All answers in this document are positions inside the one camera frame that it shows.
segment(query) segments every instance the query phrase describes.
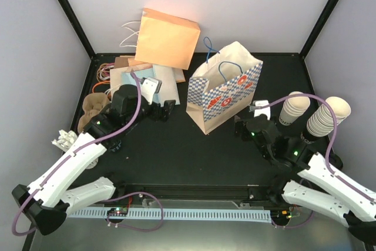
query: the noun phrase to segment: checkered paper bag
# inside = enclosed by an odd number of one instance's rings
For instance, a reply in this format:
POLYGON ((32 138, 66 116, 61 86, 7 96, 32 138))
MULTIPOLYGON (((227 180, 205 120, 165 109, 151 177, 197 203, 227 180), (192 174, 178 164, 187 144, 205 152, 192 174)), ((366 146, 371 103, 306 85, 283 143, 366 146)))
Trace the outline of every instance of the checkered paper bag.
POLYGON ((208 134, 251 104, 262 67, 239 42, 225 46, 189 79, 188 115, 208 134))

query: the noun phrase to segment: white perforated rail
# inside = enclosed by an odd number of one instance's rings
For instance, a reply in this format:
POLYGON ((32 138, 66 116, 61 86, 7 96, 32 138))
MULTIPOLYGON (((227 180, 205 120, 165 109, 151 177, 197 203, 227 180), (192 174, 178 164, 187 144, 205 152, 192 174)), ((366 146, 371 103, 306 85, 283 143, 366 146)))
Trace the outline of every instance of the white perforated rail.
MULTIPOLYGON (((69 217, 105 219, 112 208, 87 207, 69 217)), ((232 222, 270 223, 268 210, 214 210, 214 209, 163 209, 165 220, 222 220, 232 222)), ((159 220, 160 209, 130 208, 126 216, 111 216, 111 219, 159 220)))

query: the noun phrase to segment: gray floor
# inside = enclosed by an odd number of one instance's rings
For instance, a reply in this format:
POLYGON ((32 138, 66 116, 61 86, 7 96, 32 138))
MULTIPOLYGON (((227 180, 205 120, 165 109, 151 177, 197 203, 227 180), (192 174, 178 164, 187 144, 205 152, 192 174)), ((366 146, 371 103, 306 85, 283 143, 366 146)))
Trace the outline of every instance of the gray floor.
MULTIPOLYGON (((293 219, 299 223, 305 216, 293 219)), ((151 227, 145 220, 128 221, 137 227, 151 227)), ((67 219, 55 233, 37 234, 31 251, 350 251, 364 250, 347 229, 337 222, 317 215, 307 226, 275 229, 265 223, 165 221, 152 233, 107 227, 100 219, 67 219)))

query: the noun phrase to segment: white wall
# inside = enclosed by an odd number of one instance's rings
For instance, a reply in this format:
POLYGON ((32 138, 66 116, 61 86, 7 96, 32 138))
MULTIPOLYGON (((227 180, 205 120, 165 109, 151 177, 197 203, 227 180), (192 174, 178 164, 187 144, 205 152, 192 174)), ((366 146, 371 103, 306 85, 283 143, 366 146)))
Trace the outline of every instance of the white wall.
MULTIPOLYGON (((10 251, 25 240, 11 233, 11 191, 59 158, 51 140, 70 127, 90 60, 57 0, 0 6, 0 249, 10 251)), ((18 230, 29 225, 22 216, 18 230)))
MULTIPOLYGON (((238 40, 252 52, 300 52, 327 1, 69 0, 96 52, 134 52, 119 47, 130 35, 120 26, 139 20, 143 7, 197 21, 198 52, 207 51, 204 36, 216 48, 238 40)), ((128 41, 135 43, 135 37, 128 41)))
POLYGON ((376 1, 340 0, 308 54, 315 91, 340 96, 352 113, 334 149, 344 172, 376 191, 376 1))

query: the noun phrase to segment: black table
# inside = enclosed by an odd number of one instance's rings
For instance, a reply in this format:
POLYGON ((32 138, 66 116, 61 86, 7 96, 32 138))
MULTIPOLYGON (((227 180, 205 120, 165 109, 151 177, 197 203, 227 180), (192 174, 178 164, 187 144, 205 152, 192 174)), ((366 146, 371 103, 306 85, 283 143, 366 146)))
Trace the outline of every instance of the black table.
MULTIPOLYGON (((292 91, 313 92, 304 61, 297 54, 253 55, 264 61, 254 99, 272 102, 292 91)), ((177 85, 181 105, 174 108, 167 122, 141 121, 124 137, 120 151, 106 152, 98 165, 85 170, 74 185, 92 182, 112 172, 127 184, 127 192, 141 189, 159 198, 245 201, 257 189, 258 196, 251 205, 270 205, 264 201, 264 194, 278 171, 251 142, 234 137, 233 118, 204 135, 186 113, 188 80, 205 59, 206 54, 194 55, 190 69, 184 72, 187 82, 177 85)), ((97 67, 114 60, 114 56, 103 56, 97 67)), ((98 86, 96 91, 107 87, 98 86)), ((278 116, 281 108, 282 104, 273 107, 272 116, 278 116)), ((316 108, 312 101, 306 113, 291 126, 279 126, 282 133, 300 135, 316 108)), ((314 146, 324 153, 327 141, 321 139, 314 146)))

